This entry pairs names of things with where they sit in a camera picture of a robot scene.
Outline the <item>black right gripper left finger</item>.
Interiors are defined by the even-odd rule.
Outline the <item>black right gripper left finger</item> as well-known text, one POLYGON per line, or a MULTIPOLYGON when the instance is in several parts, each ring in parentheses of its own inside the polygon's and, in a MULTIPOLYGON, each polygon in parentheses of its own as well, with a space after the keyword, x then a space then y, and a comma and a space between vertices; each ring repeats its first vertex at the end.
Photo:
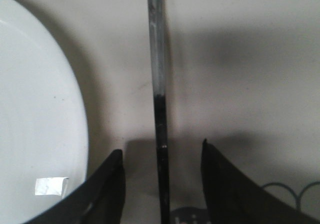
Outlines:
POLYGON ((26 223, 120 223, 124 172, 123 152, 116 149, 75 191, 26 223))

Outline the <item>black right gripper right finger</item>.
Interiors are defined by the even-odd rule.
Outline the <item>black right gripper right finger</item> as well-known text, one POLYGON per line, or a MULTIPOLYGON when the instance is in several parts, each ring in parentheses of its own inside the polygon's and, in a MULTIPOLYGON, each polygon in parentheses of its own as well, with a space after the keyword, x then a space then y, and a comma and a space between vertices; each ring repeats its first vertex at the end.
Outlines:
POLYGON ((319 223, 258 186, 206 140, 201 172, 211 223, 319 223))

